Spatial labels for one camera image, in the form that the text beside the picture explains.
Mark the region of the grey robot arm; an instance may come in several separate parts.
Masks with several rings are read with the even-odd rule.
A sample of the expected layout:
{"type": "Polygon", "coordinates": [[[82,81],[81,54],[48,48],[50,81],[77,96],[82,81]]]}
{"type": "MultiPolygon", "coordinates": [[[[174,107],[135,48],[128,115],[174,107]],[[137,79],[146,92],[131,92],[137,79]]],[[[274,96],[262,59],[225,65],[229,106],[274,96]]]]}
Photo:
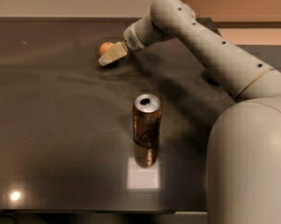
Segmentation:
{"type": "Polygon", "coordinates": [[[235,101],[209,136],[208,224],[281,224],[281,72],[201,25],[180,0],[153,0],[123,37],[100,65],[176,37],[235,101]]]}

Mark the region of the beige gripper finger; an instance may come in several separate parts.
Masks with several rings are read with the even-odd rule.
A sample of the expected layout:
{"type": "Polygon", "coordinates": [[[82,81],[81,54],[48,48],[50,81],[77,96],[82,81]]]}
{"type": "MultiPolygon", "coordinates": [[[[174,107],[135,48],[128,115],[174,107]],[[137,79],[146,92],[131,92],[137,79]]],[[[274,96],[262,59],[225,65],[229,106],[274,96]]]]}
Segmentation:
{"type": "Polygon", "coordinates": [[[113,46],[108,52],[106,52],[104,55],[100,55],[98,62],[101,66],[106,66],[125,57],[127,53],[128,49],[123,42],[113,43],[113,46]]]}

